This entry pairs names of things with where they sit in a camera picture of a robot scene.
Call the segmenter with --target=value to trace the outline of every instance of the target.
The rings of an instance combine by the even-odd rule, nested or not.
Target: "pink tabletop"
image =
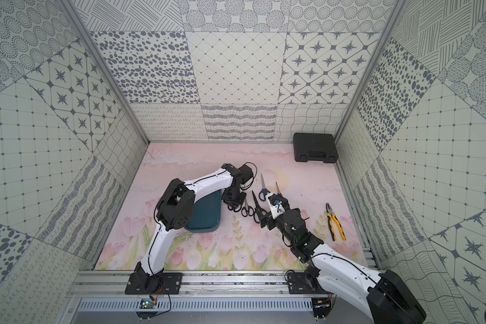
[[[336,251],[367,266],[334,165],[295,162],[292,144],[150,144],[119,216],[96,265],[97,270],[130,270],[142,259],[155,230],[153,210],[174,178],[189,180],[214,172],[224,163],[240,167],[252,162],[258,174],[247,190],[258,195],[263,174],[268,190],[275,182],[291,208],[300,208],[308,230]],[[325,204],[329,202],[347,240],[331,240]],[[264,202],[261,207],[268,210]],[[220,227],[193,234],[182,229],[166,258],[165,269],[277,270],[304,269],[282,242],[277,229],[269,231],[252,218],[234,213],[222,203]]]

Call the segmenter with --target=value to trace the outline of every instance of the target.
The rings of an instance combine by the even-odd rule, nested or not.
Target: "grid pattern tile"
[[[91,152],[20,79],[0,92],[0,223],[35,234]]]

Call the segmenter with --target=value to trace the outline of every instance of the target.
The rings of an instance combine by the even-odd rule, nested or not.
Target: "black cable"
[[[391,299],[391,300],[392,300],[392,301],[393,301],[393,302],[396,304],[396,306],[398,306],[398,307],[399,307],[399,308],[402,310],[402,312],[403,312],[403,313],[405,313],[405,314],[407,315],[407,317],[408,317],[408,318],[410,318],[410,319],[411,319],[411,320],[412,320],[412,321],[413,321],[415,324],[418,324],[418,323],[417,323],[417,322],[416,322],[416,321],[415,321],[415,320],[414,320],[414,319],[413,319],[413,318],[412,318],[410,315],[408,315],[408,313],[407,313],[407,312],[406,312],[406,311],[405,311],[405,310],[404,310],[404,309],[403,309],[403,308],[402,308],[402,307],[401,307],[401,306],[400,306],[400,305],[399,305],[399,304],[398,304],[398,303],[395,301],[395,299],[389,295],[389,293],[388,293],[388,292],[386,292],[386,291],[385,291],[385,290],[384,290],[382,287],[380,287],[376,281],[374,281],[372,278],[370,278],[369,276],[367,276],[367,274],[366,274],[365,272],[363,272],[363,271],[362,271],[362,269],[358,268],[356,265],[354,265],[354,264],[353,264],[352,262],[350,262],[349,260],[344,259],[344,258],[341,258],[341,257],[339,257],[339,256],[335,256],[335,255],[329,254],[329,253],[319,253],[319,254],[316,254],[316,255],[312,256],[311,258],[309,258],[309,259],[308,259],[306,262],[310,261],[310,260],[311,260],[311,259],[313,259],[314,257],[321,256],[321,255],[326,255],[326,256],[330,256],[330,257],[332,257],[332,258],[341,259],[341,260],[344,260],[345,262],[347,262],[347,263],[351,264],[353,267],[355,267],[356,269],[358,269],[358,271],[360,271],[360,272],[361,272],[361,273],[362,273],[362,274],[365,276],[365,280],[368,280],[368,279],[369,279],[370,281],[374,282],[374,284],[377,286],[377,288],[380,288],[380,289],[383,291],[383,293],[384,293],[384,294],[385,294],[387,297],[389,297],[389,298],[390,298],[390,299]]]

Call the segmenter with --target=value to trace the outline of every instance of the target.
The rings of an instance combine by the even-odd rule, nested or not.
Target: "star pattern tile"
[[[279,103],[349,104],[379,33],[287,33]]]

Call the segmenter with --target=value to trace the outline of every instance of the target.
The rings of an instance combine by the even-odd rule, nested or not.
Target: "plier handle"
[[[340,222],[338,221],[337,216],[335,215],[335,213],[331,209],[330,204],[328,203],[326,203],[326,212],[328,214],[328,225],[330,228],[331,238],[333,239],[333,242],[335,242],[335,230],[333,228],[333,223],[337,225],[342,241],[345,241],[346,236],[343,233],[342,226],[340,226]]]

